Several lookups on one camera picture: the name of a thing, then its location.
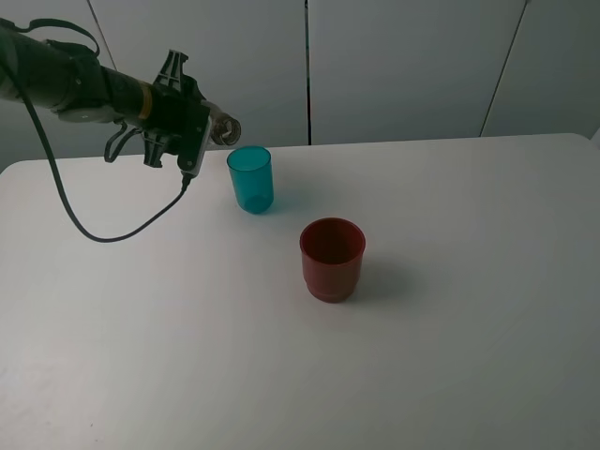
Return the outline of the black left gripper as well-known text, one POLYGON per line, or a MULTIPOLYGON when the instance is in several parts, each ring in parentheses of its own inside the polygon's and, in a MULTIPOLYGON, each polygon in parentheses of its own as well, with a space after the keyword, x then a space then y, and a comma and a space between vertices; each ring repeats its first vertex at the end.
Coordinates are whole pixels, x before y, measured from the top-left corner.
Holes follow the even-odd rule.
POLYGON ((204 104, 196 81, 184 73, 187 60, 184 53, 170 50, 154 82, 145 88, 140 118, 143 163, 149 167, 160 168, 162 156, 169 154, 177 157, 181 172, 191 168, 193 117, 204 104))

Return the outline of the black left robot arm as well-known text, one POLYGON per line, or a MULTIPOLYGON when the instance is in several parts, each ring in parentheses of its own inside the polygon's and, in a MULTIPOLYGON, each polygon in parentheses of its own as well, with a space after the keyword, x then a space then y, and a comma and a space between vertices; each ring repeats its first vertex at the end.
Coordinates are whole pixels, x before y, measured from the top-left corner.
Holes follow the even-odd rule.
POLYGON ((82 44, 30 38, 41 27, 85 35, 78 25, 56 19, 19 27, 1 21, 1 97, 25 99, 69 123, 115 123, 104 159, 114 162, 129 139, 140 135, 144 164, 158 168, 165 154, 177 158, 182 173, 197 176, 211 134, 210 108, 194 79, 185 74, 187 56, 169 52, 148 83, 100 64, 99 50, 82 44))

